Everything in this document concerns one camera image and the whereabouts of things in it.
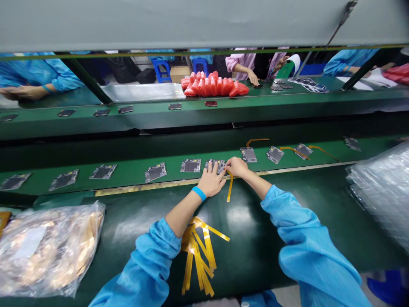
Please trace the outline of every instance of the cardboard box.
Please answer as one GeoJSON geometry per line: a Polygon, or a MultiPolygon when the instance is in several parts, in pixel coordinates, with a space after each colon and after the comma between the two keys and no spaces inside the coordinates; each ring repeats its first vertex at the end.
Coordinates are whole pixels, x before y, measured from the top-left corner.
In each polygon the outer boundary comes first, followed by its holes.
{"type": "Polygon", "coordinates": [[[190,77],[188,66],[175,66],[170,69],[170,78],[173,83],[180,83],[182,79],[190,77]]]}

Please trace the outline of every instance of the gray panel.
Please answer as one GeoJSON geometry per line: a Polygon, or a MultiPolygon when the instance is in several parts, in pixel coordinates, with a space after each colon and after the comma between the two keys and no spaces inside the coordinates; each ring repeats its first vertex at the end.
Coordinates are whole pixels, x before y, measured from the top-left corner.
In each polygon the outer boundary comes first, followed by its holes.
{"type": "Polygon", "coordinates": [[[101,88],[115,102],[186,99],[182,85],[176,83],[120,84],[101,88]]]}
{"type": "MultiPolygon", "coordinates": [[[[347,0],[13,0],[0,52],[320,46],[347,0]]],[[[408,43],[404,0],[360,0],[332,44],[408,43]]]]}

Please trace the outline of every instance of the blue anti-static smock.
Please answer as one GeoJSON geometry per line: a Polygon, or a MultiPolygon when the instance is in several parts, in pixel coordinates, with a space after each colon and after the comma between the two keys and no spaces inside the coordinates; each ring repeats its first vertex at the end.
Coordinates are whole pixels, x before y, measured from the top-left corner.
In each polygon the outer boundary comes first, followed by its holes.
{"type": "MultiPolygon", "coordinates": [[[[54,55],[53,52],[25,52],[25,56],[54,55]]],[[[0,54],[14,56],[12,53],[0,54]]],[[[0,87],[40,86],[51,83],[58,92],[84,87],[84,83],[60,59],[0,62],[0,87]]]]}
{"type": "MultiPolygon", "coordinates": [[[[328,229],[313,211],[301,207],[293,194],[275,186],[261,206],[287,243],[279,253],[279,264],[288,277],[300,284],[303,306],[371,306],[360,288],[358,272],[335,248],[328,229]]],[[[136,246],[122,273],[101,289],[90,306],[153,307],[165,302],[169,294],[166,280],[172,259],[180,252],[181,239],[162,219],[138,237],[136,246]]],[[[242,300],[251,307],[280,306],[271,291],[244,296],[242,300]]]]}
{"type": "Polygon", "coordinates": [[[343,71],[345,67],[361,67],[372,58],[378,50],[379,49],[341,50],[325,65],[323,75],[349,77],[352,73],[343,71]]]}

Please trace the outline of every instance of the pink sleeve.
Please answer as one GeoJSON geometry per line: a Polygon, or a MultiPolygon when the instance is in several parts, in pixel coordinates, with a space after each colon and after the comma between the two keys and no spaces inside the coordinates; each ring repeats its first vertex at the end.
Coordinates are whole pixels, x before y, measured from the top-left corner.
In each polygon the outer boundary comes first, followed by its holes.
{"type": "MultiPolygon", "coordinates": [[[[277,49],[288,49],[288,48],[290,48],[290,47],[289,46],[284,46],[284,47],[278,47],[277,49]]],[[[271,63],[270,63],[270,69],[268,70],[269,74],[270,74],[270,71],[277,65],[278,61],[281,58],[285,57],[286,54],[287,54],[286,52],[276,52],[274,54],[274,57],[273,57],[273,59],[271,60],[271,63]]],[[[278,73],[278,71],[276,71],[273,74],[273,76],[275,77],[277,75],[277,73],[278,73]]]]}
{"type": "MultiPolygon", "coordinates": [[[[235,50],[247,50],[248,48],[236,48],[235,50]]],[[[241,64],[244,62],[245,53],[232,54],[226,57],[226,67],[228,72],[234,72],[234,67],[237,63],[241,64]]]]}

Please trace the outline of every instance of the person's hand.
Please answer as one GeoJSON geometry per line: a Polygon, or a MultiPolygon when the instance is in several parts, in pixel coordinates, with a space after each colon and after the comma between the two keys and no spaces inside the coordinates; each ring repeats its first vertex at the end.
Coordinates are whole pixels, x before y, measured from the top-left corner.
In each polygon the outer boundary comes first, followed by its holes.
{"type": "Polygon", "coordinates": [[[17,87],[3,87],[0,88],[0,94],[4,96],[4,98],[8,100],[18,100],[18,97],[14,94],[9,93],[9,90],[15,90],[17,87]]]}
{"type": "Polygon", "coordinates": [[[287,64],[286,61],[287,61],[289,58],[290,58],[290,57],[289,57],[288,55],[286,55],[285,57],[279,59],[278,62],[277,62],[277,64],[276,64],[276,71],[282,69],[282,67],[287,64]]]}
{"type": "Polygon", "coordinates": [[[259,79],[257,78],[256,74],[252,70],[249,70],[247,75],[248,75],[248,78],[249,78],[251,84],[260,85],[259,79]]]}
{"type": "Polygon", "coordinates": [[[226,183],[226,179],[222,180],[223,176],[226,173],[226,170],[217,174],[217,169],[219,165],[216,162],[212,167],[212,162],[209,161],[208,169],[203,170],[202,177],[197,185],[199,189],[206,195],[206,197],[211,197],[220,192],[223,186],[226,183]]]}
{"type": "Polygon", "coordinates": [[[31,85],[23,85],[17,87],[15,90],[10,90],[10,93],[21,98],[38,100],[47,96],[49,92],[47,92],[42,86],[34,87],[31,85]]]}
{"type": "Polygon", "coordinates": [[[225,169],[228,170],[233,176],[244,178],[247,174],[251,173],[248,169],[247,163],[242,159],[233,157],[226,162],[225,169]]]}

